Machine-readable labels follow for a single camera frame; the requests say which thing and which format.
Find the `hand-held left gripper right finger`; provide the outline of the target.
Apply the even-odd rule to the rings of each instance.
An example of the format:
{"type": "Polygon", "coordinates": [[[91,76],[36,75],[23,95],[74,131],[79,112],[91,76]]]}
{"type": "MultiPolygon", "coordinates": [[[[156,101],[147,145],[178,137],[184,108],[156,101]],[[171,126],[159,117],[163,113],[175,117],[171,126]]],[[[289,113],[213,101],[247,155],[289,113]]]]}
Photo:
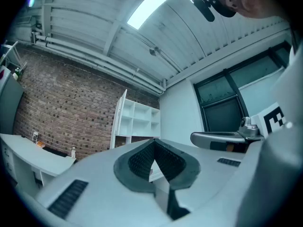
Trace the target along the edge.
{"type": "Polygon", "coordinates": [[[176,191],[191,187],[201,167],[198,160],[188,153],[159,139],[154,142],[154,159],[169,183],[166,213],[176,220],[190,213],[179,205],[176,191]]]}

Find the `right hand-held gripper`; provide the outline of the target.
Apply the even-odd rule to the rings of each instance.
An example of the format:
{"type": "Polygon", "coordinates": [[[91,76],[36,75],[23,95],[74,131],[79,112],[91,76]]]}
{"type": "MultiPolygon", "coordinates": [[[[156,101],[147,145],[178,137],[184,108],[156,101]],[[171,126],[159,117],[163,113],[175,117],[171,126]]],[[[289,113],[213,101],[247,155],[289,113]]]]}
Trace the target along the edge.
{"type": "Polygon", "coordinates": [[[243,145],[249,150],[254,146],[261,146],[270,134],[284,128],[292,122],[292,116],[278,103],[255,114],[244,117],[236,132],[193,132],[191,142],[205,148],[213,142],[226,143],[227,145],[243,145]]]}

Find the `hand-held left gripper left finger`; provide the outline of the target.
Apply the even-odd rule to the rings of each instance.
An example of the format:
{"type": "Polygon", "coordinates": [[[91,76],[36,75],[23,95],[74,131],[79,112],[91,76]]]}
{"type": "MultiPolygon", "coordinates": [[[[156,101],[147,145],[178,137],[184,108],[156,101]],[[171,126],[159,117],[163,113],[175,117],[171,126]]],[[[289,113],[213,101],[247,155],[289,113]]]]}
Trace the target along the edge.
{"type": "Polygon", "coordinates": [[[148,140],[122,154],[114,163],[117,180],[127,189],[139,193],[155,193],[155,186],[149,182],[154,158],[155,140],[148,140]]]}

